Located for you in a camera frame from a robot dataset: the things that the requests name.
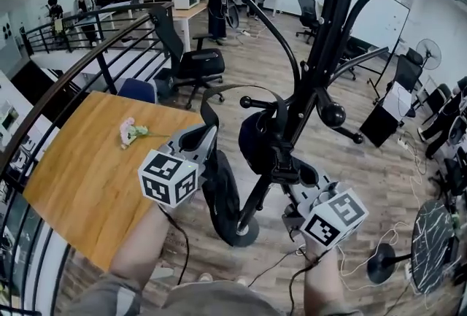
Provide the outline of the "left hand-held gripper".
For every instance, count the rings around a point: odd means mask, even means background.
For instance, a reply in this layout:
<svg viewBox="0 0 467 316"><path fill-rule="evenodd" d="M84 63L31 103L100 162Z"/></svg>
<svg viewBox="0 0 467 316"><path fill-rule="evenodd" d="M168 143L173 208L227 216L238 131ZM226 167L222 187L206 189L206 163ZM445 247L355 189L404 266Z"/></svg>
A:
<svg viewBox="0 0 467 316"><path fill-rule="evenodd" d="M204 183L216 138L216 126L196 124L150 150L138 169L143 196L170 208L188 199Z"/></svg>

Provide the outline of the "black metal coat rack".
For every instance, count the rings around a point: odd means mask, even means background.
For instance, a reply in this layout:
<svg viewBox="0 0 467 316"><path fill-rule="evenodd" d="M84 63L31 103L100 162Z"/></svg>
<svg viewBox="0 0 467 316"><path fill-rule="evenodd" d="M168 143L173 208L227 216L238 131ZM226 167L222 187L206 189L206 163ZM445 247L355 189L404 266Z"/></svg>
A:
<svg viewBox="0 0 467 316"><path fill-rule="evenodd" d="M343 127L346 112L329 95L328 87L350 65L339 64L352 26L370 0L323 0L321 24L306 62L299 65L281 33L251 0L251 6L264 25L284 48L293 70L293 94L285 100L287 124L284 136L295 146L310 115L317 112L322 123L349 138L355 134Z"/></svg>

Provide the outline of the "wooden table with white legs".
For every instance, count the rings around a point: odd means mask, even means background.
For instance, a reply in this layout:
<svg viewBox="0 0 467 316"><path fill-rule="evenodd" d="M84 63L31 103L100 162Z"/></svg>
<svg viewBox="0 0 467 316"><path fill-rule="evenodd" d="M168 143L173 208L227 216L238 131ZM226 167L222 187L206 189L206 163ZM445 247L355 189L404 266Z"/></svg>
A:
<svg viewBox="0 0 467 316"><path fill-rule="evenodd" d="M32 172L23 196L38 215L100 269L151 202L137 170L167 138L138 138L121 148L120 125L169 135L201 122L198 113L92 92L55 135Z"/></svg>

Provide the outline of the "pink artificial flower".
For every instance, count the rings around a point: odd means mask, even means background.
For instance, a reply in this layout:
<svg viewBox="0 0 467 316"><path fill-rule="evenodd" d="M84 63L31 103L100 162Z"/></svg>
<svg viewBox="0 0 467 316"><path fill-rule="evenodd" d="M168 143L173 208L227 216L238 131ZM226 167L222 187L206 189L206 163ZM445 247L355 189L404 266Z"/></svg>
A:
<svg viewBox="0 0 467 316"><path fill-rule="evenodd" d="M123 121L120 125L120 141L121 141L121 148L127 149L131 146L133 142L135 142L138 138L147 137L147 136L154 136L154 137L161 137L167 138L169 135L165 134L157 134L149 130L147 126L138 126L136 121L133 117L129 117Z"/></svg>

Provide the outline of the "black high-back office chair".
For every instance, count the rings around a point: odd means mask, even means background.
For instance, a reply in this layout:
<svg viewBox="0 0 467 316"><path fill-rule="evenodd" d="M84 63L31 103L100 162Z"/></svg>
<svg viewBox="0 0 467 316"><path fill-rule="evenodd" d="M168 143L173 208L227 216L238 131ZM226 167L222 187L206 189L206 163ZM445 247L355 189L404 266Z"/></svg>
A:
<svg viewBox="0 0 467 316"><path fill-rule="evenodd" d="M169 93L176 93L181 87L192 88L185 108L192 109L192 102L200 88L208 89L210 82L223 81L225 61L217 48L203 48L203 42L210 35L195 36L197 48L193 51L184 51L184 45L174 29L168 10L160 5L149 11L155 33L162 45L168 51L171 61L169 72L166 73Z"/></svg>

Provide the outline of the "black low office chair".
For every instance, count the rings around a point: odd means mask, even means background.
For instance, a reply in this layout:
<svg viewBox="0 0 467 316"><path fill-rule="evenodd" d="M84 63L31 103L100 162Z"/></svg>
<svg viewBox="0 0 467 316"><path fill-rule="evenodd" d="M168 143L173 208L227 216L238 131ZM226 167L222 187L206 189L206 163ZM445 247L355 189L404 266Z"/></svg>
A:
<svg viewBox="0 0 467 316"><path fill-rule="evenodd" d="M353 58L357 58L368 52L369 48L372 47L368 42L362 39L351 36L346 43L342 57L339 60L339 64L343 64Z"/></svg>

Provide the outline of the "person's grey clothing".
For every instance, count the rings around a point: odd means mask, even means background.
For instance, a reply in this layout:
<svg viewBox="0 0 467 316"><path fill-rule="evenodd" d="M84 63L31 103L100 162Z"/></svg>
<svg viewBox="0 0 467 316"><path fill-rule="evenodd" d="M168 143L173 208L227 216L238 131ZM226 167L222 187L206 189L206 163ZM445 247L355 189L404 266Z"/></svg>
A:
<svg viewBox="0 0 467 316"><path fill-rule="evenodd" d="M142 311L138 282L104 274L62 316L285 316L262 295L232 281L192 282L171 290L165 303Z"/></svg>

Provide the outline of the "black office chair with headrest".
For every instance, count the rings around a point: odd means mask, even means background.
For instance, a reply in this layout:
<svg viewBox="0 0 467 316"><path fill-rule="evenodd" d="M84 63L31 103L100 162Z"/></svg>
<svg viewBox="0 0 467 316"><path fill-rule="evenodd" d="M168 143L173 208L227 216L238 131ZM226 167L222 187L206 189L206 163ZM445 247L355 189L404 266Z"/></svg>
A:
<svg viewBox="0 0 467 316"><path fill-rule="evenodd" d="M405 55L400 55L398 57L393 82L397 82L405 90L411 93L422 74L422 65L422 56L416 50L409 48Z"/></svg>

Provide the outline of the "blue chair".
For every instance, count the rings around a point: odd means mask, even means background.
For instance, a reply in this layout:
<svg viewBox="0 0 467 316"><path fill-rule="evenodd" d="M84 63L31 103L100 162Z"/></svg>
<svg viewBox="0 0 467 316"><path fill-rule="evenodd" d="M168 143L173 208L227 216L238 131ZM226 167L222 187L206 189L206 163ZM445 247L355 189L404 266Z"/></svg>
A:
<svg viewBox="0 0 467 316"><path fill-rule="evenodd" d="M155 86L149 82L134 78L126 79L117 95L147 103L157 103L157 90Z"/></svg>

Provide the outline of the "light wooden table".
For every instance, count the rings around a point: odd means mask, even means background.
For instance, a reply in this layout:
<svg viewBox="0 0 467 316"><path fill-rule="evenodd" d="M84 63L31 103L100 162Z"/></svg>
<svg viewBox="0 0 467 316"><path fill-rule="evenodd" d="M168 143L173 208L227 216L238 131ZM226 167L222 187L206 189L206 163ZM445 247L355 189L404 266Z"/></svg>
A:
<svg viewBox="0 0 467 316"><path fill-rule="evenodd" d="M200 1L196 6L190 9L175 9L172 8L172 17L175 23L179 23L182 30L182 41L184 44L184 51L190 52L190 28L189 20L207 8L208 1Z"/></svg>

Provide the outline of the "person's right forearm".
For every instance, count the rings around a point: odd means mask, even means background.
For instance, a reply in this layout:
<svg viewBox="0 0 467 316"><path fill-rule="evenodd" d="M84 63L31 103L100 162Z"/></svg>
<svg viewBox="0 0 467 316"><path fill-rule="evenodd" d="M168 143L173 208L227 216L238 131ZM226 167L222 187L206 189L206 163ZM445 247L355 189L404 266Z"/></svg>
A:
<svg viewBox="0 0 467 316"><path fill-rule="evenodd" d="M344 291L339 277L338 255L333 248L305 273L304 313L306 316L347 316Z"/></svg>

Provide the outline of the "black bag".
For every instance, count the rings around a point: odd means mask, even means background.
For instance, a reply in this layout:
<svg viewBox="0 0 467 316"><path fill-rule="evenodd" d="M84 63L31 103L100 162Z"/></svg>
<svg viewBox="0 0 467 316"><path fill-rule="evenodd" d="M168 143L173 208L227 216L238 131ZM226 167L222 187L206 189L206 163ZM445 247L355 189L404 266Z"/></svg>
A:
<svg viewBox="0 0 467 316"><path fill-rule="evenodd" d="M273 102L242 98L244 107L258 112L243 121L239 131L239 149L259 180L245 204L239 200L234 173L224 152L214 146L205 160L202 186L217 235L232 247L247 247L259 234L255 213L262 209L272 185L282 187L290 204L283 216L291 234L302 231L311 215L311 192L318 185L317 171L293 157L293 144L284 136L287 104L280 96Z"/></svg>

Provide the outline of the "black standing fan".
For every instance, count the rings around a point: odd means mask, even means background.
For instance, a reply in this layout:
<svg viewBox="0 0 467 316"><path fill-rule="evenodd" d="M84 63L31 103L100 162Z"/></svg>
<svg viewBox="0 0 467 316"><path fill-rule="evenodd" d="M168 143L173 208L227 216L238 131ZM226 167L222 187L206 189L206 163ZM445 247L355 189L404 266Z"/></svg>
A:
<svg viewBox="0 0 467 316"><path fill-rule="evenodd" d="M431 39L422 39L416 47L416 51L422 56L422 67L433 71L441 64L441 49Z"/></svg>

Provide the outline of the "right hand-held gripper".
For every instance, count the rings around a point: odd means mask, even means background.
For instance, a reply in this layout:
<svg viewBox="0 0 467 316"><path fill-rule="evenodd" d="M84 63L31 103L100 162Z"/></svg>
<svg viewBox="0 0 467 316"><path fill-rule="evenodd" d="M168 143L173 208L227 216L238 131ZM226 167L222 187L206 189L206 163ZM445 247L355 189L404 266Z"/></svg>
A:
<svg viewBox="0 0 467 316"><path fill-rule="evenodd" d="M345 182L333 181L326 172L298 162L299 183L286 185L289 204L282 221L294 237L302 233L320 247L334 247L353 233L368 210Z"/></svg>

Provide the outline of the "round black marble table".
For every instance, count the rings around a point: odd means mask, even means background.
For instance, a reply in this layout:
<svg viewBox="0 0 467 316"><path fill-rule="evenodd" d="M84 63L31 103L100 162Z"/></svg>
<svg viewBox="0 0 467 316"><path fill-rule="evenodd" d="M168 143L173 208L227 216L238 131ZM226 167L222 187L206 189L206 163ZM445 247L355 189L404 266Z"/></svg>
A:
<svg viewBox="0 0 467 316"><path fill-rule="evenodd" d="M454 235L448 209L437 199L429 200L417 213L409 253L396 255L390 244L378 244L368 258L368 278L381 285L391 277L397 263L410 261L414 286L418 292L429 294L441 284L445 257Z"/></svg>

